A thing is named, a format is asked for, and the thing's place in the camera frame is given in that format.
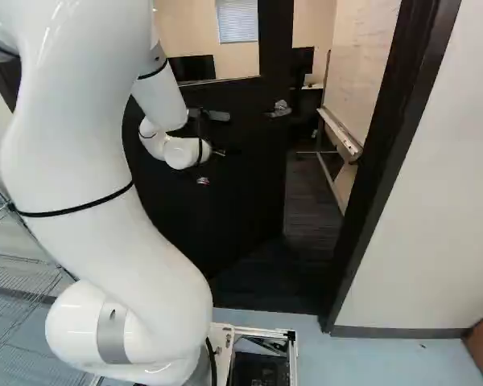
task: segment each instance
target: window blinds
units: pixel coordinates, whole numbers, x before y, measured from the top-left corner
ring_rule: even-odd
[[[258,41],[258,0],[216,0],[220,43]]]

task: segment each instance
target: black cable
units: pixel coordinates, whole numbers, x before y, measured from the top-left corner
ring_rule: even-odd
[[[217,361],[215,360],[215,351],[209,338],[206,338],[206,346],[208,347],[209,362],[211,363],[211,386],[218,386]]]
[[[28,211],[20,211],[13,203],[9,204],[9,209],[11,211],[15,211],[22,217],[33,217],[33,218],[44,218],[44,217],[55,217],[55,216],[62,216],[62,215],[68,215],[70,213],[74,213],[76,211],[83,211],[85,209],[90,209],[91,207],[96,207],[98,205],[101,205],[103,203],[107,203],[108,201],[112,199],[116,199],[118,196],[123,195],[126,193],[129,189],[132,188],[134,185],[134,182],[131,181],[129,185],[126,187],[123,187],[119,191],[114,192],[112,195],[107,195],[106,197],[103,197],[101,199],[96,199],[95,201],[92,201],[91,203],[83,203],[82,205],[78,205],[76,207],[68,207],[66,209],[60,209],[59,211],[42,211],[42,212],[28,212]]]

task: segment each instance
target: blue floor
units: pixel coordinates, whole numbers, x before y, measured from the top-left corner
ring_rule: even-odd
[[[46,313],[44,307],[36,310],[9,344],[52,356],[44,339]],[[213,318],[236,326],[297,331],[300,386],[483,386],[480,372],[457,339],[332,338],[320,332],[316,317],[298,314],[215,309]],[[71,379],[73,370],[65,367],[54,376]],[[105,380],[102,386],[129,384]]]

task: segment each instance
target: doorway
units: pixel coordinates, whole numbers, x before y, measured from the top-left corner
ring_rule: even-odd
[[[404,34],[427,31],[433,17],[426,7],[402,2],[407,5],[399,13],[402,29],[395,32],[395,57],[415,41]],[[237,4],[246,7],[232,8]],[[366,150],[366,158],[340,159],[339,144],[329,137],[316,111],[325,102],[328,50],[313,45],[311,58],[307,34],[295,39],[299,4],[299,0],[280,0],[279,6],[265,0],[155,3],[162,43],[187,106],[230,115],[229,122],[210,120],[204,129],[205,139],[219,153],[209,162],[177,172],[153,159],[138,139],[141,109],[134,100],[126,108],[123,141],[142,204],[154,225],[208,278],[219,307],[326,315],[336,305],[336,294],[374,201],[368,187],[378,188],[383,168],[379,161],[391,152],[393,143],[387,139],[394,136],[394,125],[403,116],[401,107],[394,104],[397,117],[386,131],[380,131],[380,121],[374,117],[367,141],[373,145]],[[225,6],[224,16],[233,15],[229,10],[252,15],[249,38],[230,35],[228,28],[222,35],[225,41],[220,41],[221,6]],[[176,23],[181,17],[183,22]],[[408,76],[418,71],[419,52],[425,46],[420,41],[415,48],[418,51],[405,56],[411,61],[410,67],[403,68]],[[324,73],[319,80],[323,55]],[[0,91],[11,109],[20,73],[19,62],[0,64]],[[380,81],[379,99],[388,95],[399,101],[408,96],[407,89],[390,79],[393,75],[385,75],[382,85]],[[291,114],[286,106],[276,108],[280,101],[293,108]],[[195,136],[194,121],[175,135]],[[365,165],[359,163],[364,159]],[[356,163],[359,170],[344,218],[326,174],[338,175],[346,163]]]

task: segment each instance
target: robotic end effector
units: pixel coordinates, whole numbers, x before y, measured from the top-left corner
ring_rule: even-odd
[[[152,40],[155,45],[132,89],[134,98],[146,114],[139,127],[139,139],[154,158],[165,161],[173,169],[182,170],[206,162],[211,147],[201,140],[202,150],[199,150],[197,138],[174,138],[167,134],[186,124],[188,111],[155,27]]]

